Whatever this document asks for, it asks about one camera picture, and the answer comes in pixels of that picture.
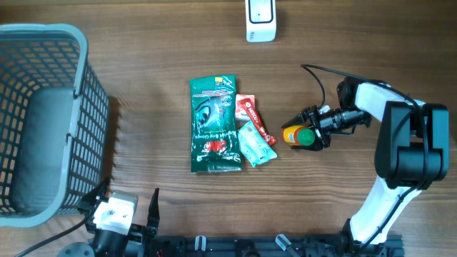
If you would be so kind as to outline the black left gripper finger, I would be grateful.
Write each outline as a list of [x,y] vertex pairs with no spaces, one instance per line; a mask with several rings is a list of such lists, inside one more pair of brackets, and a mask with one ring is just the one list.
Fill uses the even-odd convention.
[[101,201],[107,199],[106,192],[109,182],[110,178],[105,178],[100,184],[83,196],[79,201],[77,210],[82,214],[90,214],[94,211]]
[[159,188],[155,188],[149,204],[146,226],[148,228],[158,228],[160,221],[159,212]]

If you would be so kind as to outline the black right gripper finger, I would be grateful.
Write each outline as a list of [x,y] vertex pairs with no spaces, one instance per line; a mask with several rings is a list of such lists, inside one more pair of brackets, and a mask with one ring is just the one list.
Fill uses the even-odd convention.
[[287,121],[281,126],[281,128],[286,129],[292,126],[305,126],[308,127],[309,124],[309,113],[307,111],[301,111],[295,115],[290,121]]
[[320,143],[313,143],[309,146],[292,146],[292,149],[301,149],[301,150],[307,150],[307,151],[321,151],[323,149],[323,146]]

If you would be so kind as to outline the orange sauce bottle green cap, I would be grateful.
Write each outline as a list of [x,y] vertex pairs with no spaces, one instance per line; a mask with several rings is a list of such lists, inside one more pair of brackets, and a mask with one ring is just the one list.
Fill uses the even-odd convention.
[[282,130],[283,139],[291,146],[310,146],[315,141],[314,132],[302,125],[289,126]]

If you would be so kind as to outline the teal wet wipes pack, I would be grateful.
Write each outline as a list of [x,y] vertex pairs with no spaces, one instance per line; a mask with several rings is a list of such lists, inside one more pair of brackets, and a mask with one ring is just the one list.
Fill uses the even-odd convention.
[[252,121],[245,123],[238,130],[238,142],[242,154],[253,167],[278,157],[277,153],[257,131]]

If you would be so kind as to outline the red coffee stick sachet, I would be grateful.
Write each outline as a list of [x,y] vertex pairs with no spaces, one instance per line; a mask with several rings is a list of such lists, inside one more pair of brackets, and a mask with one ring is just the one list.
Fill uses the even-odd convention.
[[266,141],[266,143],[269,146],[274,145],[277,140],[273,136],[271,136],[264,124],[263,121],[261,120],[260,115],[258,114],[257,110],[255,109],[255,106],[252,104],[250,99],[242,99],[240,100],[240,105],[241,108],[245,110],[251,121],[253,122],[256,130],[260,133],[260,135],[263,137],[263,139]]

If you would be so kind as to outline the small red white carton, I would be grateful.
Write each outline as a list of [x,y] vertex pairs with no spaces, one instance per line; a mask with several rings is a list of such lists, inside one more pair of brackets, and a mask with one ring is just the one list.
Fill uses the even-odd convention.
[[235,119],[237,121],[249,121],[250,117],[246,113],[246,110],[241,106],[240,101],[244,99],[249,99],[252,104],[255,104],[254,95],[246,94],[237,94],[236,95],[236,110],[235,110]]

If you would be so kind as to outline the green gloves package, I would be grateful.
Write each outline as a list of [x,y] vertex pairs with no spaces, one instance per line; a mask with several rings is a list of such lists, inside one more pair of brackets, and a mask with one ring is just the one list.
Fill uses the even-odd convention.
[[236,129],[236,76],[192,79],[191,171],[221,173],[241,171],[241,151]]

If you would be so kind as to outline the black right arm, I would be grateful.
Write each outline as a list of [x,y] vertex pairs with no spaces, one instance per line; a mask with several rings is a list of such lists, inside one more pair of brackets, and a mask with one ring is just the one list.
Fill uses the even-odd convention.
[[449,113],[443,104],[413,100],[383,81],[346,76],[337,86],[339,108],[310,106],[282,129],[293,149],[321,151],[332,135],[351,135],[372,119],[381,127],[376,144],[376,181],[348,221],[348,239],[359,249],[380,245],[409,201],[449,169]]

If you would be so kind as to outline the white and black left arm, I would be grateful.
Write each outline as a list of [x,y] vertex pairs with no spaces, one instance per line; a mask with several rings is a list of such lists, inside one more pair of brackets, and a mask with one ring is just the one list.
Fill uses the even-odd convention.
[[151,197],[146,225],[133,222],[138,196],[113,191],[107,197],[109,180],[103,180],[83,196],[78,210],[84,215],[83,225],[94,237],[89,242],[72,243],[60,256],[145,256],[146,245],[155,238],[160,221],[159,189]]

